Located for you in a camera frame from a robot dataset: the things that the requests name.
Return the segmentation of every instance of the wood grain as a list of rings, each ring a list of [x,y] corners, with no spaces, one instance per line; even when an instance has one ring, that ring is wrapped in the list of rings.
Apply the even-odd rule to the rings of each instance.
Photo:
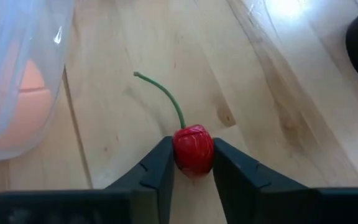
[[[87,188],[89,185],[62,85],[45,139],[22,156],[0,162],[0,192]]]

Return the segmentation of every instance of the cherry stem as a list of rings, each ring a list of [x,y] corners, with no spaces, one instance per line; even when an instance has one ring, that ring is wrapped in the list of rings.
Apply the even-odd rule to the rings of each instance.
[[[175,110],[178,113],[178,117],[179,117],[179,121],[180,121],[180,128],[182,128],[182,129],[185,128],[186,125],[185,125],[185,119],[183,118],[183,113],[181,112],[179,104],[175,100],[175,98],[172,96],[172,94],[164,86],[162,86],[158,82],[152,80],[151,78],[140,74],[139,72],[134,72],[134,76],[139,77],[139,78],[147,81],[148,83],[151,83],[151,84],[155,85],[157,88],[159,88],[161,91],[163,91],[166,94],[166,96],[171,100],[173,106],[175,107]]]

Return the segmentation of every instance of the clear plastic bag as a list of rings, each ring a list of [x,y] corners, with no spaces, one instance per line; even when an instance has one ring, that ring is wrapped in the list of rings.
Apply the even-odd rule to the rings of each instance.
[[[57,98],[74,0],[0,0],[0,160],[42,139]]]

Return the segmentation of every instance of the wooden surface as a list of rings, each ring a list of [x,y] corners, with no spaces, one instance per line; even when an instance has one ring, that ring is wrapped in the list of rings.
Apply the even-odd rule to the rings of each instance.
[[[77,0],[72,113],[61,94],[43,143],[0,162],[0,191],[101,189],[173,134],[172,104],[133,71],[166,86],[187,124],[302,184],[358,186],[358,75],[344,46],[357,15],[358,0]],[[207,222],[225,222],[212,175],[176,170],[171,223]]]

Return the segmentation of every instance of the green stem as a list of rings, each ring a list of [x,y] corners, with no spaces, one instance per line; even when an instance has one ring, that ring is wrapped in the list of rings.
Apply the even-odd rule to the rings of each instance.
[[[178,113],[178,117],[179,117],[179,121],[180,121],[180,128],[185,128],[186,125],[185,125],[185,119],[183,118],[183,113],[181,112],[181,109],[179,107],[179,104],[178,102],[174,99],[174,97],[172,96],[172,94],[164,87],[162,86],[161,84],[159,84],[158,82],[152,80],[151,78],[149,77],[146,77],[142,74],[140,74],[139,72],[134,72],[134,76],[136,77],[139,77],[153,85],[155,85],[157,88],[159,88],[161,91],[163,91],[167,96],[168,98],[171,100],[173,106],[175,107],[175,110],[177,111]]]

